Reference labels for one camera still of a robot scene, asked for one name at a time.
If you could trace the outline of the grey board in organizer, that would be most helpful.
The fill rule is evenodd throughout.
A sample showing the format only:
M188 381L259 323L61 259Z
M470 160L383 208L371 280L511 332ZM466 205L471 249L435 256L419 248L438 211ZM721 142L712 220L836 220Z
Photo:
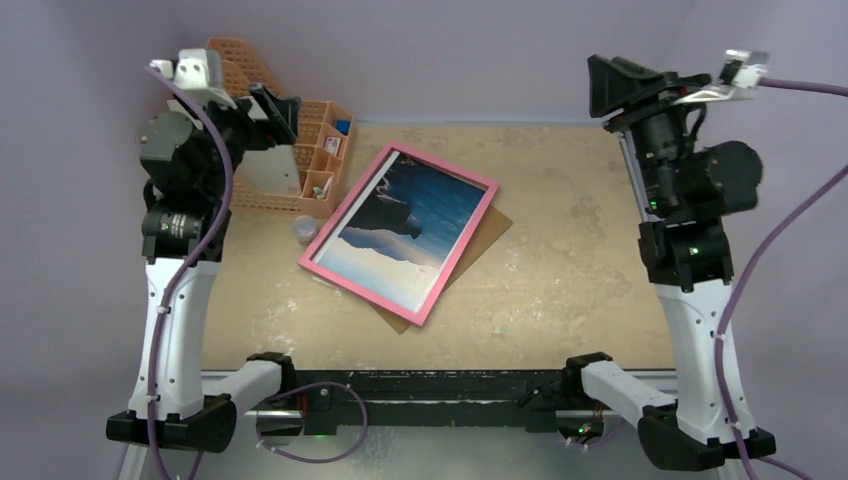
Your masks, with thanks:
M302 190L292 145L246 151L237 174L262 194L298 196Z

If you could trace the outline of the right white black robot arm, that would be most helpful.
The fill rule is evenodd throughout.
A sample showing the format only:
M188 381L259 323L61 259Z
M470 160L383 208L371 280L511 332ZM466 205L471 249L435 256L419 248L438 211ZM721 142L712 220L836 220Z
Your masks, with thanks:
M640 210L638 247L670 329L677 389L660 391L604 353L568 359L561 392L592 400L632 425L658 469L745 479L775 438L747 405L730 325L734 277L723 220L758 203L763 165L746 143L698 148L711 102L745 98L767 55L728 51L722 74L658 72L622 57L590 56L590 114L619 139Z

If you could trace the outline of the orange plastic desk organizer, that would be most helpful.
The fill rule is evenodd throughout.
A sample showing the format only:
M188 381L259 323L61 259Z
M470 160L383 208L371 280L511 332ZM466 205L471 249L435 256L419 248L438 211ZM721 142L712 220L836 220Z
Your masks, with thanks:
M275 94L287 93L276 75L247 41L233 37L211 37L206 47L221 56L223 83L227 92L247 97L248 85L260 82ZM349 135L342 135L334 128L337 120L352 122ZM298 139L292 145L302 182L300 194L289 196L259 193L243 181L236 170L231 209L276 215L309 215L320 219L329 217L343 196L355 130L355 117L338 103L327 100L303 101L299 110ZM340 158L323 148L327 136L340 136L344 139ZM312 195L314 183L323 182L329 176L333 178L333 184L328 198L315 199Z

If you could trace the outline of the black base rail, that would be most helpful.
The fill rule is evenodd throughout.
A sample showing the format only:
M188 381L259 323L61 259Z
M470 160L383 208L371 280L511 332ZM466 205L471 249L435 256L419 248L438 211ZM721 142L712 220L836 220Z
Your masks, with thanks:
M305 416L308 435L340 426L516 427L554 433L595 401L575 395L558 369L300 370L309 389L278 406Z

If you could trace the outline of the brown cardboard backing board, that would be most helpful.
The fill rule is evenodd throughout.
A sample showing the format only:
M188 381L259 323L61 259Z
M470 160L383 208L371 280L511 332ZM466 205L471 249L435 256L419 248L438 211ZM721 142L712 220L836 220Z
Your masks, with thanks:
M448 277L445 289L459 279L512 225L513 221L509 217L490 206ZM397 334L403 334L413 326L412 323L383 307L373 303L370 306Z

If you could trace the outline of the green white small items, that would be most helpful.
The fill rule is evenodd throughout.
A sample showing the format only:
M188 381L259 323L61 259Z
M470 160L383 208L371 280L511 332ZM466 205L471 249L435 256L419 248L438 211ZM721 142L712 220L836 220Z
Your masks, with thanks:
M326 200L332 189L333 178L327 177L323 182L315 182L312 187L312 195L317 200Z

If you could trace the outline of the red white small box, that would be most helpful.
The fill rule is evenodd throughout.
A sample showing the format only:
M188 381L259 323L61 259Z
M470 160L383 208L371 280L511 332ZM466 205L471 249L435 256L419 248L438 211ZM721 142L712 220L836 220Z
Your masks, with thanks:
M340 136L327 136L323 148L331 155L340 158L344 139Z

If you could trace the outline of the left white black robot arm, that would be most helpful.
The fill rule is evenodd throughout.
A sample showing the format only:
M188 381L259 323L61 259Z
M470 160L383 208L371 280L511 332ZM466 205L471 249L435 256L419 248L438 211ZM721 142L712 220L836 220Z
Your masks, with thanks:
M248 91L205 103L176 91L178 109L151 118L141 134L139 159L148 176L144 353L126 409L108 419L110 440L220 453L241 415L262 401L284 409L297 399L293 362L278 352L250 355L212 387L202 382L205 320L235 171L246 152L290 146L297 137L300 98L276 96L260 83Z

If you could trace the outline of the blue item in organizer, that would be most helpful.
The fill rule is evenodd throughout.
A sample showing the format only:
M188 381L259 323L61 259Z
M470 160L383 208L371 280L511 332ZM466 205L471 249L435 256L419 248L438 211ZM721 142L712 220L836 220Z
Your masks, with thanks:
M349 135L352 127L350 120L337 120L334 123L334 128L342 135Z

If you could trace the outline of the small clear round jar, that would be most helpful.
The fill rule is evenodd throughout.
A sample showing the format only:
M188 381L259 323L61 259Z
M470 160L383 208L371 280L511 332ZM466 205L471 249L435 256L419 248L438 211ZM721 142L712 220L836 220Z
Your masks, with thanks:
M293 235L301 246L310 245L316 238L318 231L318 223L312 216L300 215L292 221Z

